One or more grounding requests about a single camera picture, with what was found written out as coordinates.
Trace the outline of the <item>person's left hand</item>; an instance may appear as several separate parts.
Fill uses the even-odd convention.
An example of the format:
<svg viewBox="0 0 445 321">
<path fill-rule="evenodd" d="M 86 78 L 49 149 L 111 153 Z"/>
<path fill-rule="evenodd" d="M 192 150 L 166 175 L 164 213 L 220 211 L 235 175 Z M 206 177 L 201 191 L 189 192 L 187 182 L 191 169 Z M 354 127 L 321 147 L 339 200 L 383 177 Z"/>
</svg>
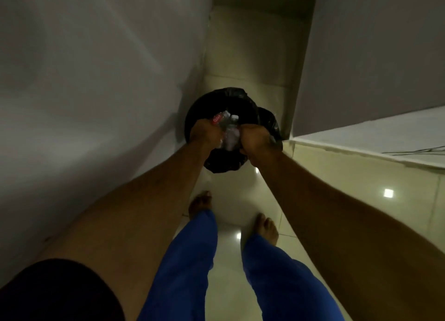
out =
<svg viewBox="0 0 445 321">
<path fill-rule="evenodd" d="M 222 146 L 224 133 L 222 129 L 211 120 L 200 119 L 193 125 L 189 143 L 198 143 L 209 151 Z"/>
</svg>

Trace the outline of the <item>person's right hand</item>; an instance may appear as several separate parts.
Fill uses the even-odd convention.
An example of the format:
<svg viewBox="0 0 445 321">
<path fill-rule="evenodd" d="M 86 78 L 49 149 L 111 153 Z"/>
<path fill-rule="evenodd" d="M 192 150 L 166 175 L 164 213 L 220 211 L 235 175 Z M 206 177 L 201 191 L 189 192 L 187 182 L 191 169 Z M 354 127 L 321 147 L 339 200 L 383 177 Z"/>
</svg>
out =
<svg viewBox="0 0 445 321">
<path fill-rule="evenodd" d="M 281 150 L 273 142 L 268 130 L 260 125 L 244 124 L 240 128 L 240 152 L 261 171 L 269 165 L 271 156 Z"/>
</svg>

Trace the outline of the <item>black garbage bag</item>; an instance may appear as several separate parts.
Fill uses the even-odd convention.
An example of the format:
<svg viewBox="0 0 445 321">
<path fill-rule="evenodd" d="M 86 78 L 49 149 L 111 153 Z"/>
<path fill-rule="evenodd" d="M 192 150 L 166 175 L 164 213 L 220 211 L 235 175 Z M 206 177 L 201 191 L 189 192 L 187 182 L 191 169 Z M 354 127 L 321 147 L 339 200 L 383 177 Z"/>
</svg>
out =
<svg viewBox="0 0 445 321">
<path fill-rule="evenodd" d="M 244 124 L 265 127 L 276 146 L 280 150 L 283 149 L 280 128 L 273 113 L 257 106 L 244 89 L 238 87 L 216 89 L 199 97 L 191 105 L 184 122 L 184 137 L 186 141 L 189 141 L 191 129 L 196 121 L 200 119 L 212 120 L 216 114 L 225 110 L 231 115 L 239 116 L 239 127 Z M 239 144 L 239 148 L 234 151 L 226 151 L 223 143 L 221 148 L 212 150 L 204 163 L 204 167 L 212 173 L 237 171 L 248 160 L 248 158 L 240 152 L 241 144 Z"/>
</svg>

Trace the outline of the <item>person's right forearm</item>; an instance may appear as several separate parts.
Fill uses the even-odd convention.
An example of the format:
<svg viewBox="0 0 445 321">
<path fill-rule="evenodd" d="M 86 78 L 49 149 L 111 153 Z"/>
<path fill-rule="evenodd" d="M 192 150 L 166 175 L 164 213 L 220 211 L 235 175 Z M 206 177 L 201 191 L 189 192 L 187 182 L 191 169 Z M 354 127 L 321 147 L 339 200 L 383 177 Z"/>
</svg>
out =
<svg viewBox="0 0 445 321">
<path fill-rule="evenodd" d="M 249 153 L 297 238 L 354 321 L 445 321 L 445 254 L 274 148 Z"/>
</svg>

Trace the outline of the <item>person's left forearm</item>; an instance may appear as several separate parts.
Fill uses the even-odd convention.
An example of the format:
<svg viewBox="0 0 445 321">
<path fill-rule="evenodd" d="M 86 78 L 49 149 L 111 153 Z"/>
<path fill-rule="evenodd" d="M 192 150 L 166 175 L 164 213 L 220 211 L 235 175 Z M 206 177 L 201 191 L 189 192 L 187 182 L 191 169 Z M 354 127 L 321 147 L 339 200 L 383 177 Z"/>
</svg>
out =
<svg viewBox="0 0 445 321">
<path fill-rule="evenodd" d="M 36 260 L 86 265 L 111 288 L 126 320 L 136 320 L 203 164 L 220 142 L 193 138 L 162 164 L 95 202 Z"/>
</svg>

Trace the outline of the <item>clear bottle with red label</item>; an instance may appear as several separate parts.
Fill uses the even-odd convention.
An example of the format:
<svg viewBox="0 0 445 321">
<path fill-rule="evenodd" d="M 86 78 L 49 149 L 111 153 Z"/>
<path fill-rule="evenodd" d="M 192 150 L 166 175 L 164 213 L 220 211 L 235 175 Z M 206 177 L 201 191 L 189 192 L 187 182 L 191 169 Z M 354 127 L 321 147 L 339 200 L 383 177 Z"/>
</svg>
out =
<svg viewBox="0 0 445 321">
<path fill-rule="evenodd" d="M 230 124 L 231 114 L 225 110 L 216 114 L 212 119 L 212 124 L 220 127 L 222 130 L 225 130 L 228 124 Z"/>
</svg>

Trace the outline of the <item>clear plastic bottle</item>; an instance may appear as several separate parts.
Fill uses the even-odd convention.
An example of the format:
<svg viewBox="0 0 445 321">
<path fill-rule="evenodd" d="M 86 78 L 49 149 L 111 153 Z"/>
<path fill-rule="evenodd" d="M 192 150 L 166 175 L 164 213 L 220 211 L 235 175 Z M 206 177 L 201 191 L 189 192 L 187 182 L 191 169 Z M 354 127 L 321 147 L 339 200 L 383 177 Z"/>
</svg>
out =
<svg viewBox="0 0 445 321">
<path fill-rule="evenodd" d="M 238 115 L 231 115 L 224 125 L 225 138 L 223 145 L 226 151 L 234 151 L 239 148 L 240 130 L 238 121 Z"/>
</svg>

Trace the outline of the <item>person's left foot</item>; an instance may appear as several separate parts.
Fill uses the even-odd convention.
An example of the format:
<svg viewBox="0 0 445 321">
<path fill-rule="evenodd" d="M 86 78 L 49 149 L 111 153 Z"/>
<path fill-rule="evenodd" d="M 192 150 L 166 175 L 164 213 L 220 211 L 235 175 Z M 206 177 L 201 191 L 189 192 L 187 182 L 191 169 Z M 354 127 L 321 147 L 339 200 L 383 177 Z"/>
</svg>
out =
<svg viewBox="0 0 445 321">
<path fill-rule="evenodd" d="M 212 194 L 205 190 L 197 195 L 188 207 L 189 220 L 193 220 L 202 211 L 212 210 Z"/>
</svg>

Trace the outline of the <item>person's foot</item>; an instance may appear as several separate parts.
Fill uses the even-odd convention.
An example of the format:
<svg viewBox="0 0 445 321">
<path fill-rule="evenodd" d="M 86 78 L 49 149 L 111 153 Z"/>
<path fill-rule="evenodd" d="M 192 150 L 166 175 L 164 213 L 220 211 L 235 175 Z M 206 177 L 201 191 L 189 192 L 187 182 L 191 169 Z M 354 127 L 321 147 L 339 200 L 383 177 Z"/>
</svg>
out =
<svg viewBox="0 0 445 321">
<path fill-rule="evenodd" d="M 205 190 L 197 195 L 188 207 L 189 220 L 193 220 L 202 211 L 212 210 L 212 194 Z"/>
<path fill-rule="evenodd" d="M 279 240 L 279 232 L 274 221 L 263 213 L 259 213 L 256 217 L 252 232 L 252 236 L 254 235 L 262 237 L 272 246 L 276 246 Z"/>
</svg>

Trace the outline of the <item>person's right foot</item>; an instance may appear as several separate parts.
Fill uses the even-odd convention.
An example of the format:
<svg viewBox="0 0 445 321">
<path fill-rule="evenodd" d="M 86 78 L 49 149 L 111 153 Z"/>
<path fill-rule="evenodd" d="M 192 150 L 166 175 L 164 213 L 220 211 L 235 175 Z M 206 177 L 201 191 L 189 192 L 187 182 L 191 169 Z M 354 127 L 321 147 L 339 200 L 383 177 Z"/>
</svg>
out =
<svg viewBox="0 0 445 321">
<path fill-rule="evenodd" d="M 274 221 L 263 213 L 259 213 L 256 217 L 252 232 L 252 236 L 254 235 L 262 237 L 272 246 L 276 246 L 279 240 L 279 232 Z"/>
</svg>

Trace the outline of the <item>person's blue trousers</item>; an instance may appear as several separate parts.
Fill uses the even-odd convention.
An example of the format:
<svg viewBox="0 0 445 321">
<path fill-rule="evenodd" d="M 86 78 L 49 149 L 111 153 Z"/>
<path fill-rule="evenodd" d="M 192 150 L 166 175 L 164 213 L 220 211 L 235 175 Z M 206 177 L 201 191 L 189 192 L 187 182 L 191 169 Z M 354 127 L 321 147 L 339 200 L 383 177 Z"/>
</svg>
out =
<svg viewBox="0 0 445 321">
<path fill-rule="evenodd" d="M 175 236 L 137 321 L 345 321 L 303 262 L 254 232 L 219 229 L 210 209 Z"/>
</svg>

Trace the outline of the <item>black shirt sleeve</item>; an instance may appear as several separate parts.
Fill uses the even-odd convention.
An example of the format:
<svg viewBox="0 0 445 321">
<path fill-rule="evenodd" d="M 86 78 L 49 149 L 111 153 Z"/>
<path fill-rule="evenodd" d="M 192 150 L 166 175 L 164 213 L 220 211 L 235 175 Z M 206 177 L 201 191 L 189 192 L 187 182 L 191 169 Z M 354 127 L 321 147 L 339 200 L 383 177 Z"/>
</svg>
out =
<svg viewBox="0 0 445 321">
<path fill-rule="evenodd" d="M 90 268 L 48 259 L 0 288 L 0 321 L 125 321 L 117 297 Z"/>
</svg>

